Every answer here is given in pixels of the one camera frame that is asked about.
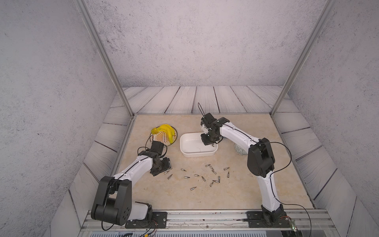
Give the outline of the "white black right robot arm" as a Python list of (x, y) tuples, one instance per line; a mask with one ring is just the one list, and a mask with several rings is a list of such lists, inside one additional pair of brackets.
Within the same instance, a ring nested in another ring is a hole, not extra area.
[(204, 131), (201, 140), (204, 145), (219, 143), (223, 138), (231, 140), (242, 150), (248, 153), (247, 168), (258, 179), (262, 195), (262, 221), (269, 227), (276, 225), (286, 213), (283, 204), (279, 201), (275, 181), (275, 158), (270, 141), (266, 138), (256, 138), (237, 128), (228, 119), (216, 119), (211, 113), (201, 118)]

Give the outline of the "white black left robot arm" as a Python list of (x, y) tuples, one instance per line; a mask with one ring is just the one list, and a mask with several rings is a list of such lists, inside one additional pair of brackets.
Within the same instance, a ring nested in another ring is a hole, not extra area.
[(94, 198), (91, 218), (119, 226), (132, 221), (151, 221), (152, 206), (133, 202), (132, 189), (145, 173), (157, 176), (172, 169), (170, 159), (163, 153), (165, 147), (163, 143), (153, 141), (151, 148), (139, 152), (125, 170), (114, 176), (104, 176)]

